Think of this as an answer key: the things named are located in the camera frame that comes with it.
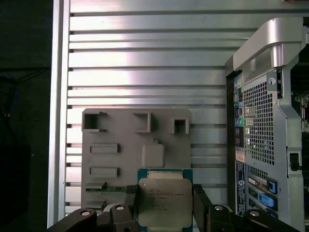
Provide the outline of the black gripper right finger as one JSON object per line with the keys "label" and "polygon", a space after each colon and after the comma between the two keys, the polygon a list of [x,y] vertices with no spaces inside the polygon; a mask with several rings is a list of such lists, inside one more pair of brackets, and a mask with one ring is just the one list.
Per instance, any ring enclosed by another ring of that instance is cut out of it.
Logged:
{"label": "black gripper right finger", "polygon": [[193,185],[193,216],[201,232],[296,232],[297,229],[252,209],[238,216],[227,207],[212,204],[200,184]]}

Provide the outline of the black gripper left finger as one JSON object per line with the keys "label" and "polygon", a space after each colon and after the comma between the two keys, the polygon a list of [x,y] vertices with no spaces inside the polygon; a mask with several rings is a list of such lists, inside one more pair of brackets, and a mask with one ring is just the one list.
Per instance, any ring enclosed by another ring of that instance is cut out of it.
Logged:
{"label": "black gripper left finger", "polygon": [[108,205],[103,213],[81,208],[47,229],[48,232],[138,232],[134,213],[138,205],[138,186],[127,186],[123,203]]}

